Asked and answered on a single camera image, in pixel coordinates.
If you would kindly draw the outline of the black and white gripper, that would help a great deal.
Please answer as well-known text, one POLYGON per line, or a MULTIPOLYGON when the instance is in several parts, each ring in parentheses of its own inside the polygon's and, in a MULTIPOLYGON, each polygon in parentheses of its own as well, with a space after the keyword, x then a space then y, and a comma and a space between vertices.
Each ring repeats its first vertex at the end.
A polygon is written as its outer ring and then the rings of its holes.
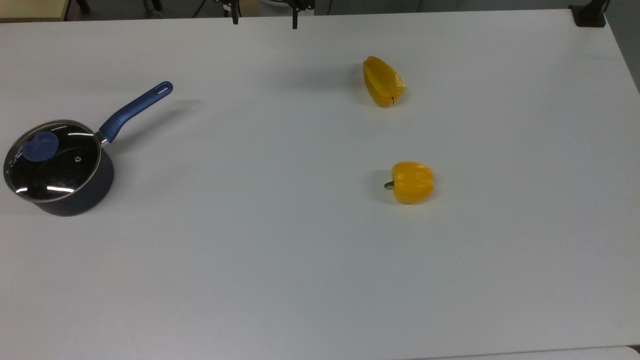
POLYGON ((215 0, 230 9, 231 18, 234 25, 238 25, 240 18, 240 9, 242 6, 256 8, 259 5, 268 5, 273 7, 286 7, 292 9, 292 29, 298 29, 298 14, 306 10, 314 10, 316 7, 315 0, 215 0))

